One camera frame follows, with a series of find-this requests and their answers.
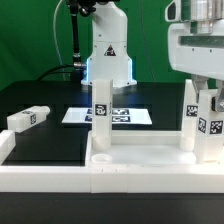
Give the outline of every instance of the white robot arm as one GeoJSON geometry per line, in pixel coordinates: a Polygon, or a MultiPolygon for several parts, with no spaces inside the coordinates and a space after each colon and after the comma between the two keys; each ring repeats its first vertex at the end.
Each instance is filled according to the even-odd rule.
{"type": "Polygon", "coordinates": [[[192,74],[197,90],[208,78],[219,88],[214,108],[224,112],[224,1],[174,0],[166,9],[169,60],[174,70],[192,74]]]}

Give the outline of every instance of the black table surface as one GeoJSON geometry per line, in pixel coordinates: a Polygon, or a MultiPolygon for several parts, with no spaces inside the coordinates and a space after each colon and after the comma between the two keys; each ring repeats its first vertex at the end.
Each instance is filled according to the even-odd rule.
{"type": "MultiPolygon", "coordinates": [[[[180,130],[184,84],[139,83],[116,94],[113,107],[145,108],[153,124],[119,130],[180,130]]],[[[89,124],[62,124],[69,107],[91,107],[91,93],[71,82],[21,81],[0,91],[0,131],[7,116],[49,106],[47,120],[16,134],[3,166],[84,166],[89,124]]],[[[224,223],[223,194],[0,193],[0,222],[8,223],[224,223]]]]}

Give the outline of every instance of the white pillar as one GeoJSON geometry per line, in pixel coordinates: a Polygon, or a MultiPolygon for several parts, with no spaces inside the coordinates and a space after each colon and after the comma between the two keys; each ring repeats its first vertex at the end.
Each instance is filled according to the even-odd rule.
{"type": "Polygon", "coordinates": [[[94,80],[92,93],[92,148],[107,150],[111,146],[112,80],[94,80]]]}

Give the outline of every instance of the printed marker sheet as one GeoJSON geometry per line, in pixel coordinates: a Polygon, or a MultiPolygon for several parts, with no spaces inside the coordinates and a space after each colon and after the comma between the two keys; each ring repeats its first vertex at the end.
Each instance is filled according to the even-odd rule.
{"type": "MultiPolygon", "coordinates": [[[[92,108],[70,107],[62,123],[92,123],[92,108]]],[[[112,123],[151,125],[152,120],[147,109],[113,108],[112,123]]]]}

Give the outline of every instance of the green wall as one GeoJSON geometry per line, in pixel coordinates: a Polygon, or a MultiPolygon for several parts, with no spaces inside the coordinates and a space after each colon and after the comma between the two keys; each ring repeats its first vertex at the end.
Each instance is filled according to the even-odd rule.
{"type": "MultiPolygon", "coordinates": [[[[53,40],[53,13],[59,0],[7,0],[0,6],[0,89],[18,80],[34,80],[59,65],[53,40]]],[[[128,54],[134,60],[139,82],[151,82],[143,41],[140,7],[152,68],[157,82],[183,82],[188,77],[172,71],[168,62],[165,7],[170,0],[121,0],[117,5],[129,18],[128,54]]],[[[84,60],[91,53],[91,18],[79,17],[80,44],[84,60]]],[[[69,10],[64,3],[58,14],[58,42],[64,63],[72,62],[69,10]]],[[[56,75],[51,79],[62,80],[56,75]]]]}

